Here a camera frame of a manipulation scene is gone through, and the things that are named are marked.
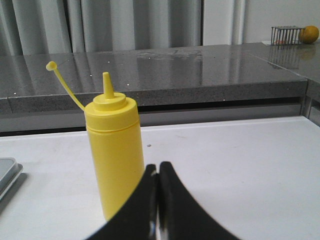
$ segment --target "bottle cap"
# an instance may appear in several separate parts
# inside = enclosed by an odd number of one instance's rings
[[[87,129],[114,132],[139,121],[136,101],[123,93],[114,92],[108,72],[103,73],[103,92],[84,108]]]

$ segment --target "white table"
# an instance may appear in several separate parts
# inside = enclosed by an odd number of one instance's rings
[[[320,128],[283,117],[142,128],[145,164],[172,162],[243,240],[320,239]],[[0,137],[24,167],[0,202],[0,238],[84,239],[104,224],[85,132]]]

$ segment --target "wire basket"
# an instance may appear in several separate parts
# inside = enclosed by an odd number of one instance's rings
[[[302,44],[299,34],[304,27],[298,26],[272,26],[271,45],[297,45]]]

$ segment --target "white wall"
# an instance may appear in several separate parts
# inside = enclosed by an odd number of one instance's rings
[[[289,25],[320,28],[320,0],[204,0],[203,45],[270,40]]]

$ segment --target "nozzle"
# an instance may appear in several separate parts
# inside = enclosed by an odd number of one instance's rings
[[[109,72],[105,71],[105,72],[102,74],[102,76],[103,76],[103,92],[104,92],[104,97],[105,97],[106,99],[114,99],[114,98],[115,98],[114,87],[112,86]]]

